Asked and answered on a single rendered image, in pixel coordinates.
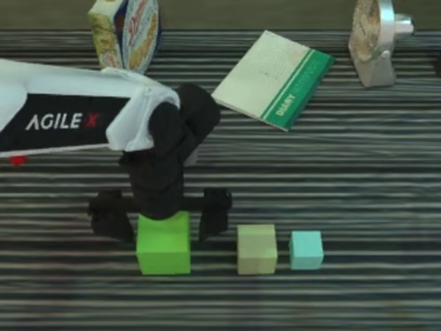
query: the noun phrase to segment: green cube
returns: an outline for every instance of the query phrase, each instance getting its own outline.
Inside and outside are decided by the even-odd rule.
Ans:
[[[189,274],[190,253],[188,212],[162,221],[139,216],[136,257],[142,274]]]
[[[293,231],[289,255],[292,270],[320,269],[324,256],[320,231]]]

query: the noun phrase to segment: notebook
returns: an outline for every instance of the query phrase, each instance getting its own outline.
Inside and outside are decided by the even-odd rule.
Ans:
[[[215,89],[216,102],[289,131],[334,58],[264,31]]]

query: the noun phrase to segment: striped surface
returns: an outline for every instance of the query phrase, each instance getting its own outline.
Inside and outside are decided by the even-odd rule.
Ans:
[[[397,47],[393,88],[360,87],[346,32],[282,32],[336,57],[290,133],[223,110],[187,191],[232,190],[231,230],[193,272],[142,277],[133,247],[92,235],[87,201],[129,192],[118,154],[0,163],[0,330],[439,330],[441,33]],[[149,75],[212,91],[259,32],[166,32]],[[0,32],[0,56],[96,68],[86,32]],[[237,224],[275,223],[274,276],[236,275]],[[321,230],[320,271],[291,272],[292,230]]]

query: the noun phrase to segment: tan block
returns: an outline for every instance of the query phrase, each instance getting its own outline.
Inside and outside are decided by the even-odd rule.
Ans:
[[[277,265],[274,225],[238,225],[238,273],[273,274]]]

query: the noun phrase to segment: cube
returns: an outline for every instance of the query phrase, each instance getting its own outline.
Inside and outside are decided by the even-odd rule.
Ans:
[[[273,274],[277,264],[274,225],[238,225],[238,273]]]
[[[293,231],[289,256],[292,270],[320,269],[324,257],[320,231]]]
[[[189,220],[188,212],[163,221],[139,217],[136,257],[142,274],[190,273]]]

